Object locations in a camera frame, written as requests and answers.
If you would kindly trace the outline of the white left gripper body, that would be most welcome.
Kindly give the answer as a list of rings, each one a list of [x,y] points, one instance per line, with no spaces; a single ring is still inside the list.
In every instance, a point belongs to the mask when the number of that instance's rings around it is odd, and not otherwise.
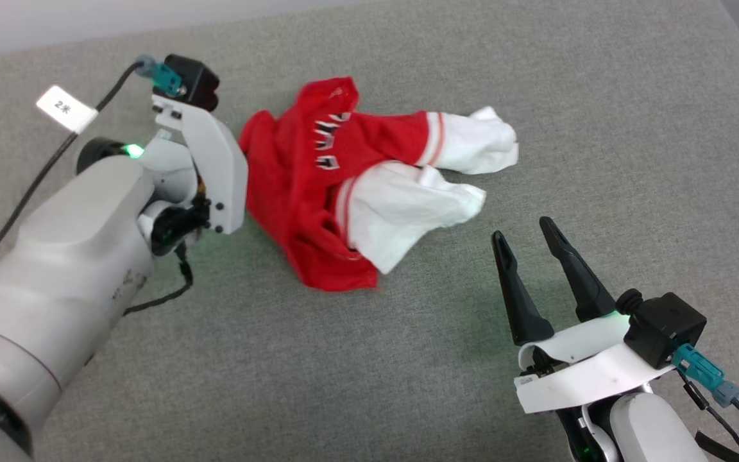
[[[159,257],[190,246],[205,229],[229,235],[241,228],[248,164],[234,135],[213,114],[162,96],[152,102],[156,124],[183,140],[156,135],[139,157],[153,182],[139,223]]]

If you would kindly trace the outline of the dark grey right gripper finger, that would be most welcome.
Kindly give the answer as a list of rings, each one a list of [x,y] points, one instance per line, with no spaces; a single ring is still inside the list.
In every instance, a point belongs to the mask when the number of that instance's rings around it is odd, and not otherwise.
[[[513,344],[523,346],[552,338],[554,328],[547,319],[540,316],[517,272],[516,257],[501,231],[492,233],[491,246]]]
[[[554,220],[548,216],[539,219],[539,227],[551,254],[560,262],[572,294],[577,302],[575,313],[579,322],[616,312],[615,299],[608,293],[598,276],[581,257],[577,249],[566,239]]]

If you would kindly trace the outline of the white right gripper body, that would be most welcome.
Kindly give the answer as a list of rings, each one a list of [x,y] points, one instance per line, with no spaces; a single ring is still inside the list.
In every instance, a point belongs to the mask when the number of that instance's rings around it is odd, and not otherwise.
[[[604,429],[593,407],[651,392],[651,381],[674,369],[654,368],[625,344],[626,316],[612,314],[524,344],[517,360],[517,398],[528,415],[554,413],[572,461],[654,461],[668,451],[645,428]]]

